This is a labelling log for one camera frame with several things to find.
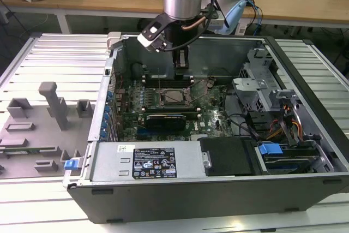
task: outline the black cover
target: black cover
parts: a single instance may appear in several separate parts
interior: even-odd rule
[[[201,151],[208,152],[212,165],[210,169],[206,169],[206,175],[257,175],[258,164],[251,142],[248,138],[201,138]]]

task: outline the blue cable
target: blue cable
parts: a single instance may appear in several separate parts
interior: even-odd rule
[[[259,12],[259,8],[257,8],[256,5],[251,0],[246,0],[246,1],[249,2],[250,5],[252,5],[252,7],[257,11],[257,14],[258,14],[258,24],[257,24],[257,27],[256,27],[254,33],[253,33],[253,35],[256,35],[257,29],[261,26],[261,22],[262,22],[261,14]]]

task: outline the floor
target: floor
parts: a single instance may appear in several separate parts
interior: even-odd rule
[[[23,14],[16,13],[16,17],[30,32],[60,33],[58,21],[54,15],[45,14]],[[73,33],[76,34],[103,34],[110,31],[137,32],[138,19],[124,17],[107,17],[108,29],[105,29],[105,22],[102,17],[96,16],[68,16],[69,23]],[[246,32],[246,35],[252,35],[255,30],[252,25]],[[308,28],[303,27],[293,38],[290,36],[291,27],[273,25],[263,25],[259,35],[271,35],[277,39],[310,39],[316,47],[331,61],[335,61],[344,44],[349,42],[349,31],[331,28],[313,28],[308,32]],[[22,48],[28,34],[11,16],[9,23],[0,27],[0,74],[2,74],[15,55]],[[336,67],[343,71],[346,62],[349,62],[344,56],[340,55],[336,62]]]

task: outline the open computer chassis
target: open computer chassis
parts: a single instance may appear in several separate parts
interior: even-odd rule
[[[135,35],[113,44],[65,179],[91,221],[303,211],[348,186],[347,137],[273,38],[202,37],[176,73]]]

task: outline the green circuit board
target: green circuit board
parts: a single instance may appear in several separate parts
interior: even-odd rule
[[[207,80],[198,80],[189,88],[146,88],[140,81],[129,83],[124,87],[127,110],[119,104],[123,122],[119,141],[188,141],[202,136],[232,136],[222,108],[225,86],[207,88],[207,83]],[[177,112],[178,107],[187,117],[184,130],[152,132],[145,128],[148,115],[170,113],[173,109]]]

